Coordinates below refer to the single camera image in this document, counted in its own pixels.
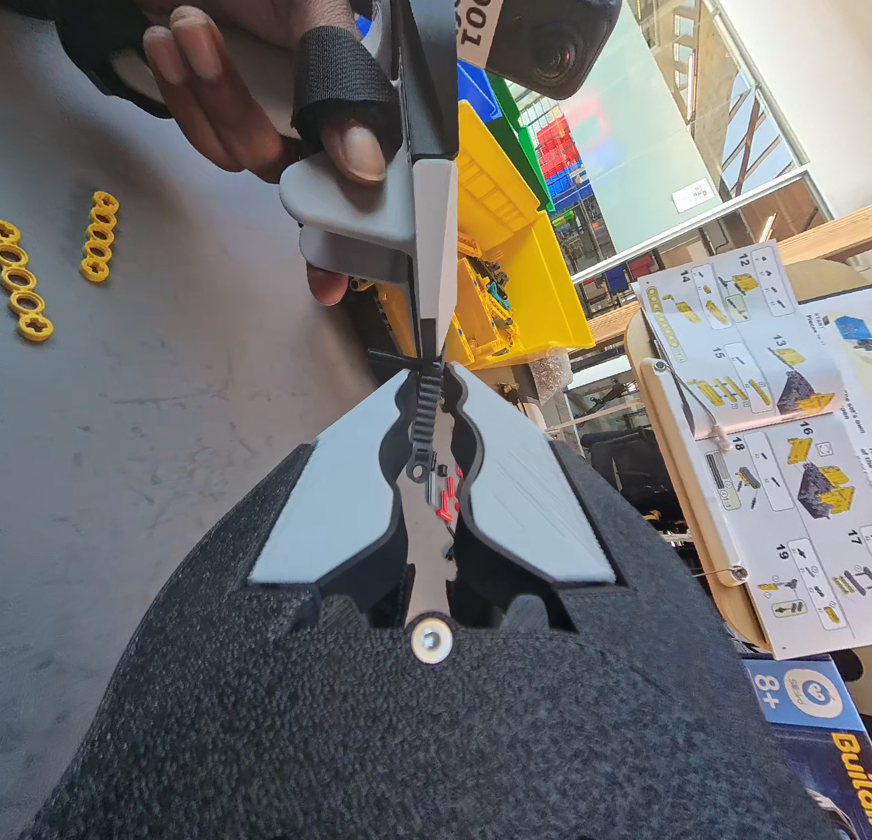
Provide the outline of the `stack of blue crates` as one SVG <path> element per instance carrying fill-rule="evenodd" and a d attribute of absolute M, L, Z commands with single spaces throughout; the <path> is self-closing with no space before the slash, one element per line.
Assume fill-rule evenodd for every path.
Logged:
<path fill-rule="evenodd" d="M 550 195 L 550 204 L 553 205 L 551 212 L 562 212 L 593 193 L 590 179 L 580 159 L 547 178 L 546 188 Z"/>

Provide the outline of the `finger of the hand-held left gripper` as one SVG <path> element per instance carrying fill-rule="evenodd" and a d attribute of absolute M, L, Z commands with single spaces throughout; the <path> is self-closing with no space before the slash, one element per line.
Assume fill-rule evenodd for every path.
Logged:
<path fill-rule="evenodd" d="M 415 235 L 375 244 L 315 227 L 300 227 L 299 245 L 313 268 L 376 283 L 407 285 Z"/>
<path fill-rule="evenodd" d="M 415 235 L 406 287 L 419 358 L 441 357 L 457 302 L 458 172 L 451 159 L 412 161 L 406 150 L 376 185 L 346 180 L 326 153 L 292 164 L 279 194 L 300 227 L 315 227 L 375 244 Z"/>

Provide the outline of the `yellow lego beam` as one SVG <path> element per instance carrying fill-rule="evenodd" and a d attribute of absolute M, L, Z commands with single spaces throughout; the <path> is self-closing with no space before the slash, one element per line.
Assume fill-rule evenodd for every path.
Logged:
<path fill-rule="evenodd" d="M 102 284 L 110 276 L 119 208 L 119 201 L 112 194 L 93 192 L 79 264 L 80 275 L 89 283 Z"/>
<path fill-rule="evenodd" d="M 45 314 L 46 303 L 38 294 L 38 279 L 29 268 L 30 257 L 21 245 L 20 230 L 1 221 L 1 285 L 7 306 L 16 318 L 16 331 L 31 343 L 43 343 L 54 333 Z"/>

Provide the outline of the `blue lego set box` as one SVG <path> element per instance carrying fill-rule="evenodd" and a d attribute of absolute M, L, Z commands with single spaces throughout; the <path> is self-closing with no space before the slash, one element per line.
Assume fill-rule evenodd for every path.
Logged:
<path fill-rule="evenodd" d="M 871 837 L 871 743 L 829 657 L 742 658 L 750 684 L 801 784 L 839 838 Z"/>

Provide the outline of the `pile of small lego pins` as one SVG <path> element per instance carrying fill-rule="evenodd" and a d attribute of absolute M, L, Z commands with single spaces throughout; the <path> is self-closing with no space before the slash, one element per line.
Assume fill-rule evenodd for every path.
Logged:
<path fill-rule="evenodd" d="M 449 544 L 443 551 L 446 560 L 453 560 L 453 540 L 460 521 L 460 492 L 464 474 L 454 460 L 446 460 L 437 452 L 431 453 L 430 469 L 425 497 L 435 516 L 449 535 Z"/>

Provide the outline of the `black lego axle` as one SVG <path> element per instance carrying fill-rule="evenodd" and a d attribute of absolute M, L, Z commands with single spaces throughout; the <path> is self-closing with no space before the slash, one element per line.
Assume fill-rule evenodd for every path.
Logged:
<path fill-rule="evenodd" d="M 374 348 L 368 348 L 367 358 L 372 364 L 398 369 L 408 369 L 417 373 L 442 373 L 444 371 L 444 356 L 436 359 L 411 357 L 399 353 L 389 353 Z"/>

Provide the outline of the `black office chair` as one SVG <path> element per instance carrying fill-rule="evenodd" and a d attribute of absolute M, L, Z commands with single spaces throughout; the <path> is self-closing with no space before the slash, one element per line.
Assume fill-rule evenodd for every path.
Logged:
<path fill-rule="evenodd" d="M 589 432 L 581 441 L 591 467 L 655 527 L 685 523 L 651 427 Z"/>

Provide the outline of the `green plastic bin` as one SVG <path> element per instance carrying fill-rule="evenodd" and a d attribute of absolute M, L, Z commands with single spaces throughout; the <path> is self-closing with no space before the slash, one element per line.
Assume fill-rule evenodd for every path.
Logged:
<path fill-rule="evenodd" d="M 539 211 L 553 213 L 553 200 L 528 130 L 520 124 L 520 111 L 515 98 L 504 78 L 489 71 L 485 71 L 485 75 L 500 112 L 498 117 L 486 123 L 486 127 L 533 192 L 539 202 Z"/>

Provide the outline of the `yellow black lego model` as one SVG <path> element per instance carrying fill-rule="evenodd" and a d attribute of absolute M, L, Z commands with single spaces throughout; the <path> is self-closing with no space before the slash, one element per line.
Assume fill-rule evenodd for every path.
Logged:
<path fill-rule="evenodd" d="M 481 259 L 487 261 L 482 248 L 481 251 Z M 495 261 L 488 262 L 499 263 L 501 256 L 496 251 Z M 530 350 L 521 335 L 516 312 L 512 307 L 511 311 L 501 309 L 491 299 L 486 290 L 490 281 L 479 275 L 475 260 L 463 257 L 459 260 L 457 256 L 457 305 L 446 338 L 446 360 L 472 371 L 499 363 L 521 364 L 528 359 Z M 346 301 L 365 346 L 407 356 L 416 354 L 408 296 L 402 289 L 389 283 L 351 278 Z"/>

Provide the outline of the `yellow plastic bin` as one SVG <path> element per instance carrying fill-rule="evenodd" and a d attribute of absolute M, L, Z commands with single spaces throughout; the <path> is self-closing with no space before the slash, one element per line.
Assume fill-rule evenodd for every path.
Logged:
<path fill-rule="evenodd" d="M 550 218 L 472 106 L 460 101 L 458 115 L 458 229 L 479 243 L 487 261 L 502 255 L 506 295 L 530 350 L 521 364 L 554 349 L 593 347 Z"/>

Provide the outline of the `grey lego gear rack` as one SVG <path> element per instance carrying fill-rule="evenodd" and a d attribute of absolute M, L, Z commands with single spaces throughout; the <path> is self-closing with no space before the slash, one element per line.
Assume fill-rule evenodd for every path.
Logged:
<path fill-rule="evenodd" d="M 416 371 L 415 414 L 410 426 L 411 454 L 406 473 L 423 484 L 431 473 L 433 438 L 441 403 L 444 360 L 425 362 Z"/>

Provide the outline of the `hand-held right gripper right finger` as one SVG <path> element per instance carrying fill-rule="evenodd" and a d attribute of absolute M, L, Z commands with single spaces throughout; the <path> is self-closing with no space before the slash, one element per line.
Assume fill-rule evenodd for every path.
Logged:
<path fill-rule="evenodd" d="M 467 628 L 574 628 L 569 596 L 618 593 L 618 573 L 546 433 L 459 365 L 444 373 L 460 466 L 450 613 Z"/>

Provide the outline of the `stack of red crates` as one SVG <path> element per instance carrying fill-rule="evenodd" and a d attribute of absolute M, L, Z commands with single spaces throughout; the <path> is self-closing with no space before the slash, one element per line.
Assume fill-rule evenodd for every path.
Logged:
<path fill-rule="evenodd" d="M 536 153 L 545 180 L 552 180 L 581 165 L 581 156 L 563 114 L 535 131 Z"/>

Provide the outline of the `person's left hand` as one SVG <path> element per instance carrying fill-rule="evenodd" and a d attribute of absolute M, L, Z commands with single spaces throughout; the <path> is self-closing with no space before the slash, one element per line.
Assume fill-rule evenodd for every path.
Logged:
<path fill-rule="evenodd" d="M 187 141 L 216 167 L 270 183 L 303 156 L 303 146 L 285 138 L 252 96 L 222 28 L 297 51 L 303 36 L 334 26 L 361 46 L 348 0 L 133 1 L 150 22 L 141 38 L 147 64 L 120 53 L 115 75 L 125 88 L 161 99 Z"/>

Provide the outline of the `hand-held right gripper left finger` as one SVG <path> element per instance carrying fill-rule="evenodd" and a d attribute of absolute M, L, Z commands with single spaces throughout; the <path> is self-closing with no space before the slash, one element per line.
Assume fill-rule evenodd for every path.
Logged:
<path fill-rule="evenodd" d="M 399 628 L 414 570 L 400 474 L 411 458 L 416 377 L 408 369 L 312 442 L 247 575 L 272 596 L 349 598 L 377 628 Z"/>

